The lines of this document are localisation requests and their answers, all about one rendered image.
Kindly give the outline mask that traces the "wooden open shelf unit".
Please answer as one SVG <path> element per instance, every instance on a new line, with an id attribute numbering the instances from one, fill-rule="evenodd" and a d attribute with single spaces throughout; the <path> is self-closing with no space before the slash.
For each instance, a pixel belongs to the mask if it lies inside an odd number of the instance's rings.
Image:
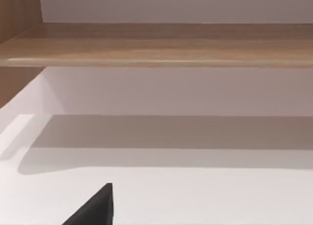
<path id="1" fill-rule="evenodd" d="M 313 0 L 0 0 L 0 68 L 313 69 Z"/>

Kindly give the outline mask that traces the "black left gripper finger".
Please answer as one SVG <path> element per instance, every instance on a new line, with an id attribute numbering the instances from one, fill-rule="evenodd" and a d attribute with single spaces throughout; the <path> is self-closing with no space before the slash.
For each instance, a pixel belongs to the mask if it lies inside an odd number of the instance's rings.
<path id="1" fill-rule="evenodd" d="M 113 184 L 106 183 L 62 225 L 113 225 Z"/>

